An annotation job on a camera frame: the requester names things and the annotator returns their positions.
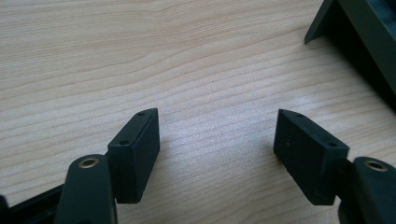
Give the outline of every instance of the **small hole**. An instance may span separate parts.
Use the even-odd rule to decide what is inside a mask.
[[[122,145],[122,146],[126,146],[126,145],[128,145],[129,144],[129,141],[120,141],[120,145]]]
[[[383,164],[377,162],[377,161],[365,161],[364,164],[368,166],[369,168],[379,171],[379,172],[386,172],[388,168],[384,166]]]
[[[335,144],[335,143],[328,143],[328,145],[331,147],[337,147],[337,144]]]
[[[81,168],[91,168],[99,162],[96,158],[88,158],[87,160],[81,161],[79,167]]]

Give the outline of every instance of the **black plastic part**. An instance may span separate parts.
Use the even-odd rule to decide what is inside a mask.
[[[333,204],[336,168],[348,150],[306,116],[279,109],[274,152],[312,204]]]
[[[373,158],[354,160],[353,189],[366,223],[396,223],[396,169]]]
[[[353,188],[354,175],[355,167],[350,161],[340,164],[335,173],[335,193],[342,200],[338,208],[340,224],[365,223]]]
[[[394,8],[394,0],[325,0],[304,41],[328,36],[396,111]]]
[[[55,223],[117,223],[105,156],[88,155],[72,162],[67,172]]]
[[[1,196],[0,223],[52,223],[62,193],[62,185],[8,208]]]
[[[138,203],[160,151],[158,110],[141,111],[108,144],[113,192],[117,203]]]

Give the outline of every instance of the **black plastic arm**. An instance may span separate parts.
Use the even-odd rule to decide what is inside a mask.
[[[274,152],[314,205],[342,200],[341,223],[396,223],[396,170],[368,157],[347,160],[349,147],[306,116],[280,109]]]
[[[105,156],[88,155],[72,162],[64,182],[55,223],[117,223]]]

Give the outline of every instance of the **screw hole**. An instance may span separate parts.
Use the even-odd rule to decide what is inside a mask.
[[[81,161],[78,166],[80,168],[86,169],[86,168],[91,168],[94,165],[96,165],[99,162],[98,159],[96,158],[88,158],[87,160]]]
[[[331,147],[337,147],[337,144],[335,144],[335,143],[328,143],[328,145]]]
[[[377,161],[365,161],[364,164],[375,171],[386,172],[388,170],[386,166]]]

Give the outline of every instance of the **light wood tabletop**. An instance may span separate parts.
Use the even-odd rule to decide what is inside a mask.
[[[337,223],[273,152],[277,110],[396,165],[395,113],[334,45],[319,0],[0,2],[0,194],[15,205],[157,107],[161,151],[119,223]]]

